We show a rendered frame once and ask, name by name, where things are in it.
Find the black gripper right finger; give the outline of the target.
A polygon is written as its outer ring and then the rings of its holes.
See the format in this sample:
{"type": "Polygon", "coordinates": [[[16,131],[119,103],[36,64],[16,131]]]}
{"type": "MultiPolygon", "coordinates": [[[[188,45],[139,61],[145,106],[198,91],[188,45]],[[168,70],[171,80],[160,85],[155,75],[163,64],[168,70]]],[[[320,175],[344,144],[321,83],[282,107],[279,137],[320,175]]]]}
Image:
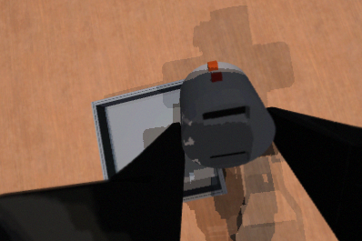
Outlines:
{"type": "Polygon", "coordinates": [[[362,241],[362,127],[267,107],[274,144],[338,241],[362,241]]]}

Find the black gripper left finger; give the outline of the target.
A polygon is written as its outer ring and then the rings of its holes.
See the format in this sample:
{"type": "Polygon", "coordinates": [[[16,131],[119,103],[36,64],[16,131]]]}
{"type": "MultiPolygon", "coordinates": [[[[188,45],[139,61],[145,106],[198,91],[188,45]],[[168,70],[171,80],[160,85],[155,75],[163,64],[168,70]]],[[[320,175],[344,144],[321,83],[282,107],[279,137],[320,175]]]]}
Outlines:
{"type": "Polygon", "coordinates": [[[107,180],[0,195],[0,241],[180,241],[185,152],[170,125],[107,180]]]}

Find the grey cylinder with two slots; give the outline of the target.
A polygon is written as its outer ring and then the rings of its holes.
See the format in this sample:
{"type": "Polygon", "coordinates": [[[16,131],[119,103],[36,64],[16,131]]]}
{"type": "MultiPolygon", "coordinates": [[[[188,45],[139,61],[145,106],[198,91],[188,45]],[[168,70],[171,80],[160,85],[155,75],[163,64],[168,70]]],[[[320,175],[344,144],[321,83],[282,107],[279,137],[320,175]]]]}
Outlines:
{"type": "Polygon", "coordinates": [[[180,89],[181,140],[186,155],[210,168],[256,160],[274,140],[275,125],[242,69],[211,61],[180,89]]]}

